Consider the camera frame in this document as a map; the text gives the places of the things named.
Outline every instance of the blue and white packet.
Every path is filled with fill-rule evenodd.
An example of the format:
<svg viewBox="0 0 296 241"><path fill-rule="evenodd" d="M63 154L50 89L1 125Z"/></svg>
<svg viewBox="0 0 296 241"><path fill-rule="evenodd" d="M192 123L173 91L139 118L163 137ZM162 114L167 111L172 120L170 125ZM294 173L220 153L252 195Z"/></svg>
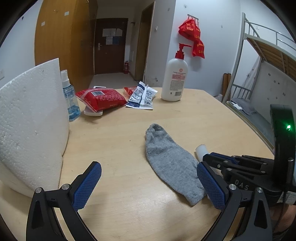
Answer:
<svg viewBox="0 0 296 241"><path fill-rule="evenodd" d="M156 90L140 82L126 106L134 109L153 110L152 99L156 93Z"/></svg>

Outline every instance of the blue gripper pad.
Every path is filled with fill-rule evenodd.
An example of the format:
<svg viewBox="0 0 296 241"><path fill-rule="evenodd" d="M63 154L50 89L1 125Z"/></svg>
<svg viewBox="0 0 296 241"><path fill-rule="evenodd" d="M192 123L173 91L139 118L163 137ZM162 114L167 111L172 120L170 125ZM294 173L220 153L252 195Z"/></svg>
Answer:
<svg viewBox="0 0 296 241"><path fill-rule="evenodd" d="M73 195L72 206L74 207L76 212L79 209L84 208L96 184L100 180L101 175L102 175L101 164L96 163Z"/></svg>
<svg viewBox="0 0 296 241"><path fill-rule="evenodd" d="M222 158L224 160L231 161L231 163L233 163L233 164L238 164L238 161L236 161L236 159L232 156L226 156L226 155L222 155L222 154L215 153L215 152L212 152L210 155L214 156L214 157Z"/></svg>
<svg viewBox="0 0 296 241"><path fill-rule="evenodd" d="M224 192L221 190L221 188L216 183L211 174L208 172L208 170L204 167L202 162L197 165L197 177L202 183L204 189L206 190L214 207L216 209L223 210L225 208Z"/></svg>

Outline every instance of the light switch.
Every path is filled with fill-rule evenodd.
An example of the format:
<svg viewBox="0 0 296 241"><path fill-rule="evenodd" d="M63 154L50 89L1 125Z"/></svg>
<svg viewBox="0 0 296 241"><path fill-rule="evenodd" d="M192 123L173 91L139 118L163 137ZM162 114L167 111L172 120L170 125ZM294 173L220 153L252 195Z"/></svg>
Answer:
<svg viewBox="0 0 296 241"><path fill-rule="evenodd" d="M2 80L4 78L4 70L0 70L0 80Z"/></svg>

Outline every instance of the hallway floor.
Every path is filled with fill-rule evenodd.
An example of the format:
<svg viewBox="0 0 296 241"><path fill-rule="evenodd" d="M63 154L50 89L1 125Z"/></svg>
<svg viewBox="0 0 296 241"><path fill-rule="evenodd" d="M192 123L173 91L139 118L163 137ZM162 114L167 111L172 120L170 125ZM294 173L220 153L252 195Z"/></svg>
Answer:
<svg viewBox="0 0 296 241"><path fill-rule="evenodd" d="M115 74L98 74L95 75L89 85L90 88L94 86L104 86L111 89L122 89L124 87L137 86L135 81L129 74L115 73Z"/></svg>

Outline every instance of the paper notice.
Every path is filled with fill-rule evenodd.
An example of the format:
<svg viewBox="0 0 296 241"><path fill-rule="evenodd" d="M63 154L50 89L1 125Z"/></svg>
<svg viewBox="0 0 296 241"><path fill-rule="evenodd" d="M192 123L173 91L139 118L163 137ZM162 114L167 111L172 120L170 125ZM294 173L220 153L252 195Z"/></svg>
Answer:
<svg viewBox="0 0 296 241"><path fill-rule="evenodd" d="M113 45L119 45L119 37L113 37Z"/></svg>
<svg viewBox="0 0 296 241"><path fill-rule="evenodd" d="M117 37L121 37L122 36L122 30L120 28L116 29L116 35Z"/></svg>
<svg viewBox="0 0 296 241"><path fill-rule="evenodd" d="M116 28L111 28L110 33L111 34L109 36L112 36L112 37L116 36Z"/></svg>
<svg viewBox="0 0 296 241"><path fill-rule="evenodd" d="M103 37L111 36L110 28L103 28Z"/></svg>
<svg viewBox="0 0 296 241"><path fill-rule="evenodd" d="M113 44L113 37L106 37L106 45L112 45Z"/></svg>

